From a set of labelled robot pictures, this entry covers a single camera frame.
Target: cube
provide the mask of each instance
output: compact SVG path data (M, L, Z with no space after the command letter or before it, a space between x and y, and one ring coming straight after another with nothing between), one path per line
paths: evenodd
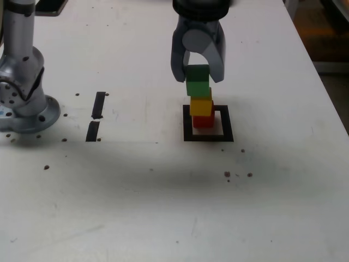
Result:
M190 97L209 96L209 66L207 64L186 67L186 94Z
M191 97L190 115L191 116L210 116L212 110L212 92L209 88L209 97Z
M196 129L201 128L213 128L214 126L214 104L212 102L212 110L210 116L193 116L192 117L192 127Z

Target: black tape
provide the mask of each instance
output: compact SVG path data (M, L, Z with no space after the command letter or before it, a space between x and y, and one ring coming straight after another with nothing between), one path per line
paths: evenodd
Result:
M183 134L185 142L234 142L233 131L227 105L214 105L214 111L220 111L223 135L194 135L190 105L183 105Z
M173 0L174 10L182 17L198 21L218 21L229 12L231 0Z
M86 142L96 142L99 129L99 122L91 121L88 126Z
M101 119L102 111L103 111L103 105L104 105L104 99L105 99L106 92L97 92L96 99L94 101L94 106L92 110L92 118L93 119Z
M30 16L35 12L35 3L33 4L16 4L10 0L5 0L4 9L13 13Z

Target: toy block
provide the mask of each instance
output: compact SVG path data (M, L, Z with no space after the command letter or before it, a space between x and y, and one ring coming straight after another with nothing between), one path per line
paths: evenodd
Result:
M192 117L192 127L196 129L200 128L213 128L214 126L214 104L212 101L212 110L210 116L193 116Z
M186 67L186 94L190 97L209 96L209 66L207 64Z
M191 116L210 116L212 110L212 92L209 88L209 97L191 97L190 115Z

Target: floor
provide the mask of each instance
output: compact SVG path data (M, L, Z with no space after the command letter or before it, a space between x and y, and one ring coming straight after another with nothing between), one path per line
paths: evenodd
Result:
M300 0L298 8L319 8L321 6L319 0ZM349 134L349 75L320 77Z

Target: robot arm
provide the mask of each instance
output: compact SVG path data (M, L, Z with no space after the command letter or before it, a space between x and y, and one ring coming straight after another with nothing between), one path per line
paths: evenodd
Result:
M39 132L58 119L58 102L45 96L44 58L33 47L35 0L5 0L0 60L0 131Z
M230 4L231 0L173 0L179 19L172 38L171 68L177 81L185 80L190 52L206 58L213 81L223 81L225 37L219 20Z

